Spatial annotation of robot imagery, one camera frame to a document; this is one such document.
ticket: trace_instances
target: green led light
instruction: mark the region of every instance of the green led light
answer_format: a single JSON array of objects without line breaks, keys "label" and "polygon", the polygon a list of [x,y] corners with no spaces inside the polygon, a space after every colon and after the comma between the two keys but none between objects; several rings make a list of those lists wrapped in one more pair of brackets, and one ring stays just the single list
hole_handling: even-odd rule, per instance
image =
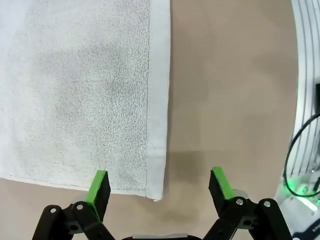
[{"label": "green led light", "polygon": [[310,208],[312,211],[317,211],[318,208],[316,205],[314,205],[313,203],[311,203],[308,199],[304,198],[304,197],[300,197],[297,196],[296,197],[300,202],[302,202],[304,205],[306,205],[308,208]]},{"label": "green led light", "polygon": [[292,191],[295,190],[295,185],[293,185],[292,183],[289,183],[288,185],[289,185],[289,188],[290,188]]}]

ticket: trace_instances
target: metal bolt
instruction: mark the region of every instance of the metal bolt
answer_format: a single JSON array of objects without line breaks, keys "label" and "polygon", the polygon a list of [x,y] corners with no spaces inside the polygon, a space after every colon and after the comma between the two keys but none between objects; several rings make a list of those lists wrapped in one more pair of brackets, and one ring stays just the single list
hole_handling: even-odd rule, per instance
[{"label": "metal bolt", "polygon": [[242,199],[238,198],[238,199],[235,201],[235,203],[238,204],[238,205],[242,205],[242,204],[244,204],[244,201],[243,201]]},{"label": "metal bolt", "polygon": [[81,210],[81,209],[83,209],[83,208],[84,208],[84,206],[81,205],[81,204],[79,204],[78,206],[76,206],[76,209],[78,209],[78,210]]},{"label": "metal bolt", "polygon": [[265,205],[267,208],[269,208],[271,206],[271,203],[269,201],[265,201],[263,203],[263,205]]}]

